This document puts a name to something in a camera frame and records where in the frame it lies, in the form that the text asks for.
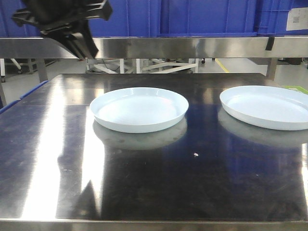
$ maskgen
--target stainless steel table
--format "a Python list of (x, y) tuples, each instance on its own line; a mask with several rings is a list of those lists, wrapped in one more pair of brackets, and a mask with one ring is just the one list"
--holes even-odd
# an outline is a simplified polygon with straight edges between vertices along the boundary
[[(0, 230), (303, 231), (308, 131), (224, 112), (219, 94), (261, 74), (60, 75), (0, 115)], [(96, 96), (159, 87), (190, 107), (172, 128), (98, 125)]]

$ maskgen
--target metal frame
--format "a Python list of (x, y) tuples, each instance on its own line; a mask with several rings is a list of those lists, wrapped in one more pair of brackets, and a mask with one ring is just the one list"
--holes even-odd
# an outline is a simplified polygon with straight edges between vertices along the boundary
[[(94, 38), (96, 58), (272, 58), (274, 79), (279, 57), (308, 57), (308, 36), (252, 38)], [(44, 58), (75, 58), (51, 38), (0, 38), (1, 58), (36, 58), (40, 81), (47, 80)]]

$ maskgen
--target blue plastic crate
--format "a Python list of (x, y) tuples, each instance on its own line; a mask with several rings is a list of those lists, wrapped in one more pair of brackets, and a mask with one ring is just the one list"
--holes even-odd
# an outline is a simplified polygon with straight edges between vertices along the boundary
[(289, 11), (308, 7), (307, 0), (257, 0), (255, 31), (259, 35), (308, 35), (308, 30), (287, 31)]
[(113, 13), (108, 21), (91, 19), (94, 37), (156, 37), (161, 0), (109, 0)]
[(256, 0), (162, 0), (162, 37), (254, 36)]
[(0, 37), (35, 37), (39, 31), (31, 25), (19, 27), (11, 16), (16, 10), (24, 8), (21, 0), (0, 0)]

